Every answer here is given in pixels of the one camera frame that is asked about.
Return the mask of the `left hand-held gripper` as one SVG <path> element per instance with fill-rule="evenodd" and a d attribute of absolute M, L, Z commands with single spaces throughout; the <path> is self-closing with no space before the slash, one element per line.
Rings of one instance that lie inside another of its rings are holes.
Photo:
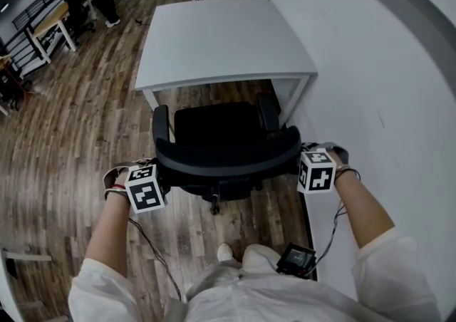
<path fill-rule="evenodd" d="M 167 205 L 158 182 L 157 165 L 129 167 L 125 188 L 136 214 L 163 209 Z"/>

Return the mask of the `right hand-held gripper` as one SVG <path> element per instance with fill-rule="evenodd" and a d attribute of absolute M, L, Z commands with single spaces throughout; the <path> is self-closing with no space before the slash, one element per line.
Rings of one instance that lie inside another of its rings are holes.
<path fill-rule="evenodd" d="M 297 190 L 302 194 L 331 192 L 336 175 L 336 163 L 325 149 L 301 153 Z"/>

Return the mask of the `black office chair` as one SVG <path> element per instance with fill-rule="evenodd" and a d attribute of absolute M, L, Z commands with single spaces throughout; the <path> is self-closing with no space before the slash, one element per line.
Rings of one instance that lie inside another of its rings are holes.
<path fill-rule="evenodd" d="M 160 189 L 200 196 L 219 213 L 219 203 L 245 199 L 264 180 L 297 175 L 299 130 L 282 128 L 273 97 L 258 93 L 256 103 L 235 102 L 185 108 L 175 112 L 169 132 L 166 105 L 152 117 L 152 137 Z"/>

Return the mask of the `person's left forearm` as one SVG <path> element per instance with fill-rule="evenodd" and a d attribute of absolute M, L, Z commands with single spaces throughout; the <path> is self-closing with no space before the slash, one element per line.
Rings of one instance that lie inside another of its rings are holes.
<path fill-rule="evenodd" d="M 98 261 L 124 277 L 128 275 L 129 213 L 129 201 L 118 193 L 109 193 L 85 253 L 86 259 Z"/>

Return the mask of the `person's right forearm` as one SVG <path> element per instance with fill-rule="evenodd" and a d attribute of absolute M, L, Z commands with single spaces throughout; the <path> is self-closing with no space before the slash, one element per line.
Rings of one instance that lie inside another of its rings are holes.
<path fill-rule="evenodd" d="M 360 249 L 395 226 L 380 202 L 352 172 L 343 174 L 335 186 Z"/>

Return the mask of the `black swivel chair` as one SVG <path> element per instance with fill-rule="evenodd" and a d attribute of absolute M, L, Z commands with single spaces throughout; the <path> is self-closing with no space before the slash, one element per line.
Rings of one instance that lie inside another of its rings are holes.
<path fill-rule="evenodd" d="M 83 0 L 65 1 L 68 4 L 68 17 L 64 26 L 71 35 L 74 44 L 78 46 L 78 39 L 84 32 L 95 32 L 94 23 L 89 19 L 89 8 L 84 7 Z"/>

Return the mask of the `person's right hand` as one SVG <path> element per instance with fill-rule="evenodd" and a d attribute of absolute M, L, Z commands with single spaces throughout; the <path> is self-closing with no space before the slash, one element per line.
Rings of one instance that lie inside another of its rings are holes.
<path fill-rule="evenodd" d="M 336 176 L 338 176 L 342 171 L 349 168 L 349 165 L 345 164 L 336 152 L 334 152 L 333 150 L 329 150 L 328 154 L 336 163 Z"/>

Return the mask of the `dark wrist band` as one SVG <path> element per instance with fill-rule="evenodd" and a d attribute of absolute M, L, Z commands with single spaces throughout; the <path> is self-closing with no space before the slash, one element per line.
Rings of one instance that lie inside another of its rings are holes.
<path fill-rule="evenodd" d="M 341 165 L 336 168 L 334 182 L 337 182 L 337 180 L 347 172 L 352 172 L 358 178 L 358 180 L 361 181 L 361 175 L 358 170 L 353 169 L 350 165 Z"/>

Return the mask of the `black screen device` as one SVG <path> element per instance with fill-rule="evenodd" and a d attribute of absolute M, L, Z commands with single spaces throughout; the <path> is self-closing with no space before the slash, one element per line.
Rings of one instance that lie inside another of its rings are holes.
<path fill-rule="evenodd" d="M 276 264 L 276 271 L 280 274 L 308 279 L 316 265 L 315 254 L 313 249 L 290 242 Z"/>

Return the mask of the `person's left white shoe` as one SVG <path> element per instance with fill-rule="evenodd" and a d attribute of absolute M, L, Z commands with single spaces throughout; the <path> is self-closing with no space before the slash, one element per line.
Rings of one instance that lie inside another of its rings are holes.
<path fill-rule="evenodd" d="M 234 252 L 228 244 L 223 243 L 218 247 L 217 260 L 219 262 L 234 260 Z"/>

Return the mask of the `person in white coat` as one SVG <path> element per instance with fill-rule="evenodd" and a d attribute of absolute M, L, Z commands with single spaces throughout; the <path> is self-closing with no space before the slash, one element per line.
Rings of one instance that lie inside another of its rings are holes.
<path fill-rule="evenodd" d="M 170 299 L 164 322 L 440 322 L 437 301 L 411 239 L 391 229 L 356 256 L 357 296 L 278 273 L 220 264 L 183 303 Z"/>

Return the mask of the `white desk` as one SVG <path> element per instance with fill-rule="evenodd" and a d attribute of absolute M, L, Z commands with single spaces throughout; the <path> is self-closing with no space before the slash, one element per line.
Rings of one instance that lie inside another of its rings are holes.
<path fill-rule="evenodd" d="M 151 108 L 157 92 L 211 83 L 269 79 L 284 85 L 285 124 L 317 70 L 270 0 L 198 0 L 157 6 L 135 81 Z"/>

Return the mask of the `wooden top table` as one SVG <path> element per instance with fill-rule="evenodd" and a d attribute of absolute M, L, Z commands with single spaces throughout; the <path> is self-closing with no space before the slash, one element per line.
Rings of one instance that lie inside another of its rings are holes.
<path fill-rule="evenodd" d="M 69 7 L 66 2 L 58 5 L 34 30 L 34 33 L 31 34 L 31 40 L 35 47 L 37 47 L 39 53 L 43 57 L 47 63 L 51 62 L 51 59 L 47 52 L 43 49 L 43 46 L 38 41 L 38 37 L 41 34 L 46 33 L 54 26 L 58 26 L 64 35 L 67 44 L 69 45 L 70 49 L 75 52 L 76 45 L 74 44 L 72 38 L 70 37 L 67 29 L 63 24 L 63 19 L 69 15 Z"/>

